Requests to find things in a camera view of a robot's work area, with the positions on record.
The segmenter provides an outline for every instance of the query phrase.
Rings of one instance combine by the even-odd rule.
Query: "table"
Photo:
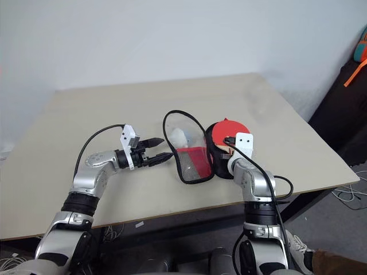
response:
[[[266,170],[289,178],[294,193],[359,181],[256,73],[59,91],[1,168],[0,239],[45,232],[67,197],[77,155],[94,132],[127,123],[142,139],[163,137],[162,120],[172,109],[191,113],[204,128],[225,117],[245,124],[254,135],[253,159]],[[90,143],[84,157],[121,148],[119,136],[119,129],[104,132]],[[170,151],[166,143],[147,154],[163,151]],[[277,195],[287,192],[288,185],[278,182]],[[231,180],[215,176],[205,183],[183,184],[171,159],[155,167],[114,175],[98,204],[93,226],[242,201],[240,187]],[[298,203],[291,212],[295,214],[301,208]]]

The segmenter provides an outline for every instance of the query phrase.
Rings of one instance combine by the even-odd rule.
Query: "orange object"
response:
[[[250,133],[247,127],[234,120],[224,119],[214,125],[212,131],[213,143],[224,151],[230,152],[231,149],[224,142],[224,138],[227,136],[236,137],[237,133]]]
[[[357,67],[357,69],[354,71],[354,73],[349,77],[349,79],[344,83],[344,87],[348,87],[348,85],[353,81],[353,79],[356,77],[356,75],[360,72],[360,70],[363,68],[363,66],[367,65],[367,59],[360,63],[360,65]]]

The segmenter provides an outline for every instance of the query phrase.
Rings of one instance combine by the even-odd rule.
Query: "floor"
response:
[[[353,167],[354,171],[367,170],[367,163]],[[367,191],[367,182],[361,181],[354,186],[360,191]],[[367,197],[361,196],[350,205],[352,207],[367,206]],[[170,217],[162,217],[144,221],[144,225],[136,228],[135,223],[124,227],[121,238],[160,228],[173,227],[193,221],[204,221],[226,215],[240,214],[243,205],[227,206],[218,209],[196,211]],[[344,206],[331,194],[306,211],[296,220],[287,223],[286,228],[297,234],[314,249],[323,249],[362,262],[367,262],[367,209],[353,211]],[[190,235],[169,241],[157,241],[128,249],[111,252],[106,258],[107,266],[103,274],[129,275],[139,271],[142,264],[150,259],[170,259],[193,253],[204,253],[217,247],[231,251],[233,244],[241,233],[241,225],[211,231],[208,233]],[[2,249],[4,257],[9,251]],[[182,264],[181,272],[206,273],[206,260]]]

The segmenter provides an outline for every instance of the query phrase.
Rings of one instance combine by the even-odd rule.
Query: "white wall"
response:
[[[3,143],[56,89],[245,72],[307,120],[366,11],[366,0],[0,0]]]

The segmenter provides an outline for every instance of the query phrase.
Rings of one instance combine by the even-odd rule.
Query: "sneaker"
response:
[[[297,235],[292,235],[288,230],[287,239],[291,250],[292,257],[300,270],[306,275],[314,274],[312,269],[312,254],[315,250],[309,249]]]

